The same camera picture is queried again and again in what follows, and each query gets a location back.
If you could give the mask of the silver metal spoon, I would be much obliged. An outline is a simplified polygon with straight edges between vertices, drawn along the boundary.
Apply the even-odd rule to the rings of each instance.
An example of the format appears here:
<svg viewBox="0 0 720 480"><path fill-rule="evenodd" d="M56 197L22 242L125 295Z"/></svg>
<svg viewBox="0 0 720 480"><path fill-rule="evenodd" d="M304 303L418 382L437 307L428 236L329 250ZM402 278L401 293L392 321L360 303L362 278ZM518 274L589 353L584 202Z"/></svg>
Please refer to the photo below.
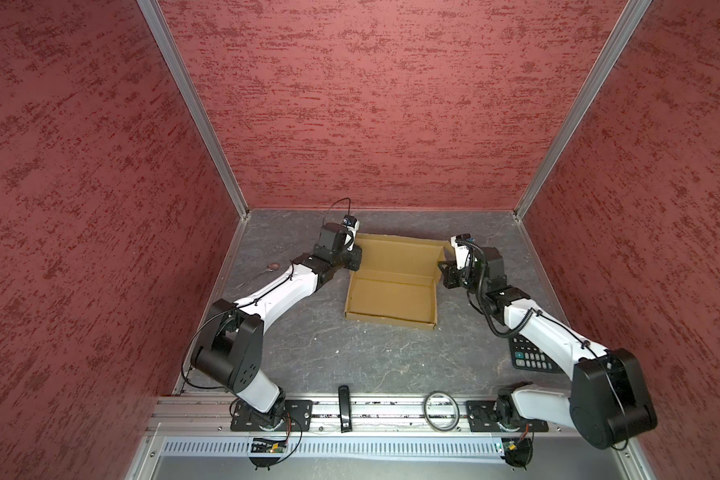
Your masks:
<svg viewBox="0 0 720 480"><path fill-rule="evenodd" d="M238 285L236 286L236 288L237 288L237 289L242 289L242 288L248 286L249 284L253 283L253 282L254 282L256 279L258 279L259 277L261 277L261 276L263 276L263 275L266 275L266 274L268 274L268 273L277 272L280 268L281 268L281 265L280 265L279 263L277 263L277 262L269 263L264 269L262 269L261 271L259 271L258 273L256 273L254 276L252 276L251 278L247 279L246 281L243 281L243 282L241 282L240 284L238 284Z"/></svg>

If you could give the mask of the black handheld device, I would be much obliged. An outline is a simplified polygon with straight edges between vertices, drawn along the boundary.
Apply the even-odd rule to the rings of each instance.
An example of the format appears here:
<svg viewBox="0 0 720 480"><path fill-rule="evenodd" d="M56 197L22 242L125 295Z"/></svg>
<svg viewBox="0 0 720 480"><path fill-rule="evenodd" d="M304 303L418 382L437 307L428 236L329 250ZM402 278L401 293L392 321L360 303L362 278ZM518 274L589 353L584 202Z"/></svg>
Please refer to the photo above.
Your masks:
<svg viewBox="0 0 720 480"><path fill-rule="evenodd" d="M350 399L350 389L347 385L340 385L338 387L338 404L339 404L340 431L342 433L351 432L352 431L351 399Z"/></svg>

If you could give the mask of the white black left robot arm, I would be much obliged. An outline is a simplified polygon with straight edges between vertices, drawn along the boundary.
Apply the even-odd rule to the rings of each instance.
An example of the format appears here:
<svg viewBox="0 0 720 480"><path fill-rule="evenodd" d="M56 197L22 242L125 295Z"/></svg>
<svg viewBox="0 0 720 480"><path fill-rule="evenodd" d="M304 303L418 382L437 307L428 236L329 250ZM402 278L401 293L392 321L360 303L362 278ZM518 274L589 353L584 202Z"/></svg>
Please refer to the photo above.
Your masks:
<svg viewBox="0 0 720 480"><path fill-rule="evenodd" d="M189 353L190 366L233 393L261 422L277 424L285 416L285 392L261 371L264 335L339 270L359 269L359 225L351 214L322 225L313 250L292 260L280 277L246 297L214 303Z"/></svg>

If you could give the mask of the right rear aluminium corner post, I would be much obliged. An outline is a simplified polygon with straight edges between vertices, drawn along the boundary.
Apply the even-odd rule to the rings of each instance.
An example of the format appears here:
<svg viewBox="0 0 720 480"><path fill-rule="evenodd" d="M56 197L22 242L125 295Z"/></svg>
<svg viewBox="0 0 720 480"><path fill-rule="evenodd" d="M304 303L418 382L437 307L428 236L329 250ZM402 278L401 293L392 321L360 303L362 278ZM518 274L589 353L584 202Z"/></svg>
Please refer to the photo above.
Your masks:
<svg viewBox="0 0 720 480"><path fill-rule="evenodd" d="M530 210L545 181L552 173L651 3L651 0L629 0L625 3L529 186L514 209L514 217L518 223L523 221Z"/></svg>

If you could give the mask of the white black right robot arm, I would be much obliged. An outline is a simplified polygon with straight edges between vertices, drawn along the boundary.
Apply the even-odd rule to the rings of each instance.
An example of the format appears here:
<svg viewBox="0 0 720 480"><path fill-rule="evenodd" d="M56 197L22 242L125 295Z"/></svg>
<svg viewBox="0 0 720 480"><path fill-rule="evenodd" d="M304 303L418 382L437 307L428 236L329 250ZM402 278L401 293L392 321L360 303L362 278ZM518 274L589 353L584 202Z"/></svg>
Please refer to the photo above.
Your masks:
<svg viewBox="0 0 720 480"><path fill-rule="evenodd" d="M463 288L498 338L526 338L570 381L566 390L531 383L503 388L492 420L518 431L539 420L575 429L597 449L626 444L655 429L657 414L640 363L628 350L607 348L546 312L509 284L499 251L469 235L452 237L455 257L438 264L448 289Z"/></svg>

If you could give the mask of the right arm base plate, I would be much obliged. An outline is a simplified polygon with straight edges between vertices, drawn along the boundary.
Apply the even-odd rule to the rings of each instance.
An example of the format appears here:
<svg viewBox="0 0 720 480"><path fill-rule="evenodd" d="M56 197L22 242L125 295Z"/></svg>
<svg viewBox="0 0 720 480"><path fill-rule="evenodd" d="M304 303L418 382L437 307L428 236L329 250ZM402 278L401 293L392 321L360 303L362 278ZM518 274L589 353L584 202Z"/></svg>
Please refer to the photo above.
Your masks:
<svg viewBox="0 0 720 480"><path fill-rule="evenodd" d="M523 434L548 432L548 423L521 417L506 399L470 400L465 403L466 419L473 433Z"/></svg>

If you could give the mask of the aluminium front rail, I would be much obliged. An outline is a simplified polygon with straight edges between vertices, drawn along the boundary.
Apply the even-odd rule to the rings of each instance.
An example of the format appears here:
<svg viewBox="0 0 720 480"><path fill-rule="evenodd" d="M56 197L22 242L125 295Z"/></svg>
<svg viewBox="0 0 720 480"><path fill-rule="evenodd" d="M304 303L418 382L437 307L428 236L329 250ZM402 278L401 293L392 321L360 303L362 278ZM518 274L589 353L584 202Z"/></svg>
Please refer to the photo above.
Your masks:
<svg viewBox="0 0 720 480"><path fill-rule="evenodd" d="M296 395L289 399L311 400L314 402L310 428L300 432L311 435L339 435L340 419L338 395L312 394ZM484 436L520 436L522 434L504 433L473 433L466 419L465 403L470 400L494 400L491 397L471 397L453 395L447 399L442 395L361 395L350 394L352 431L360 434L413 434L438 435L453 420L458 424L450 430L450 435L484 435ZM161 432L165 435L202 435L232 432L230 427L230 406L236 401L231 395L192 394L162 397L158 400L146 431ZM549 431L544 434L557 436L574 436L575 429L562 424L547 422Z"/></svg>

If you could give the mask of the aluminium corner post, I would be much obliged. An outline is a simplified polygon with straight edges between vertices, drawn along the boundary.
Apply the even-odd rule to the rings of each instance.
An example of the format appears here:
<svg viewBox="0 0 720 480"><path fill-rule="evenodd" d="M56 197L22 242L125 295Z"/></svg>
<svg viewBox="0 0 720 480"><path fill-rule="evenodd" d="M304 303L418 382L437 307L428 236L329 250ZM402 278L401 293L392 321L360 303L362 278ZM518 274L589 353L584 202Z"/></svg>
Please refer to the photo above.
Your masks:
<svg viewBox="0 0 720 480"><path fill-rule="evenodd" d="M514 209L514 217L518 223L523 221L530 210L545 181L552 173L651 3L651 0L629 0L625 3L529 186Z"/></svg>
<svg viewBox="0 0 720 480"><path fill-rule="evenodd" d="M242 220L247 220L249 217L248 204L244 199L242 190L232 171L221 142L213 128L212 122L191 79L185 62L181 57L179 48L170 32L159 2L155 0L138 0L137 4L203 140L206 150L236 208L238 216Z"/></svg>

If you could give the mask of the brown cardboard box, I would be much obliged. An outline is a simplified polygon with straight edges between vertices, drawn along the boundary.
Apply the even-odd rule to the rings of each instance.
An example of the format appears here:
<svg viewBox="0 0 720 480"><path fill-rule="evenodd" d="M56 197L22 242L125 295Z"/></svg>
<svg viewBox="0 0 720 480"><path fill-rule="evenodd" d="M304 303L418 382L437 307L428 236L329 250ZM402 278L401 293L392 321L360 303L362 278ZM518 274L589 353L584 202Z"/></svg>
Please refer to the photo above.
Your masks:
<svg viewBox="0 0 720 480"><path fill-rule="evenodd" d="M446 241L360 234L359 269L350 275L348 320L433 330L438 323L439 264L453 253Z"/></svg>

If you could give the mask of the left rear aluminium corner post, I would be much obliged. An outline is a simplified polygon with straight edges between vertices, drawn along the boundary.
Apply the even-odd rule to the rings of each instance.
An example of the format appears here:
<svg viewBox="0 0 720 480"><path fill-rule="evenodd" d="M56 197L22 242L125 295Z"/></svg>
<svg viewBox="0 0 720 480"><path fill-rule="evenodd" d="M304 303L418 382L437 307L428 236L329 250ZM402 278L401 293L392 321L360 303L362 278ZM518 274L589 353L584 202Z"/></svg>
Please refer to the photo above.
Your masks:
<svg viewBox="0 0 720 480"><path fill-rule="evenodd" d="M159 2L155 0L138 0L137 4L203 140L206 150L236 208L238 216L242 220L247 220L249 217L248 204L244 199L242 190L232 171L221 142L213 128L212 122L191 79L185 62L181 57L179 48L170 32Z"/></svg>

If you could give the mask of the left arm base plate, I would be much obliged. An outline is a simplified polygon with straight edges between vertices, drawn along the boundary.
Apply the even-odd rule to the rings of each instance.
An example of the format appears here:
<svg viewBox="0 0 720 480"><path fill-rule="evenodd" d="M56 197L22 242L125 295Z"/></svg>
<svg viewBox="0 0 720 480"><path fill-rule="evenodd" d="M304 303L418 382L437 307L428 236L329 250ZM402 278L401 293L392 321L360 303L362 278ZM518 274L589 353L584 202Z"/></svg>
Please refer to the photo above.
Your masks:
<svg viewBox="0 0 720 480"><path fill-rule="evenodd" d="M232 432L306 432L310 428L314 402L286 399L267 413L259 412L242 400L230 406Z"/></svg>

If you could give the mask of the black calculator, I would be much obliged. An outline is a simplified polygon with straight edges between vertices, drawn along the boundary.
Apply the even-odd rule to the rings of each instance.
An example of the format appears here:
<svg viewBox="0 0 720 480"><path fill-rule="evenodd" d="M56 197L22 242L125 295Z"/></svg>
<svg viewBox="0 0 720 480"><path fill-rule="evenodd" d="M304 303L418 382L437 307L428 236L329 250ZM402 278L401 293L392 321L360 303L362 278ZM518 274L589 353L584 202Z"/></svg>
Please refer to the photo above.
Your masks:
<svg viewBox="0 0 720 480"><path fill-rule="evenodd" d="M522 335L508 340L512 366L537 373L562 374L563 370L535 344Z"/></svg>

